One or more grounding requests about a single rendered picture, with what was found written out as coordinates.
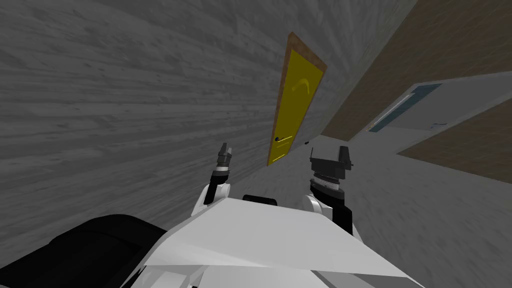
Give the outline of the yellow door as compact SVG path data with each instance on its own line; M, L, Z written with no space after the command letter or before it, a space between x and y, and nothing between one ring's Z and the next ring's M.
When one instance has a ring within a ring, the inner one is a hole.
M268 165L289 153L324 73L294 49L287 66ZM292 138L276 142L275 138Z

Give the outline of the white door with blue pane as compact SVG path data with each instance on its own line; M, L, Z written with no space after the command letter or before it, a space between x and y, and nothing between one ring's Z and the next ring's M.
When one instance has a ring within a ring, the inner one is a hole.
M414 83L366 131L431 134L498 103L511 92L512 71Z

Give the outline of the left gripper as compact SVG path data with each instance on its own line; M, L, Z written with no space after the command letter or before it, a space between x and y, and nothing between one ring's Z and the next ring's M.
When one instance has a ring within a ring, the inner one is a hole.
M216 169L228 169L232 158L232 148L224 142L218 152Z

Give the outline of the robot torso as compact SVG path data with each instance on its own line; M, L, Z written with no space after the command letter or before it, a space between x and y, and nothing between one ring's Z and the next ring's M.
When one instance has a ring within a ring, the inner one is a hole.
M224 198L167 231L128 288L425 288L322 214Z

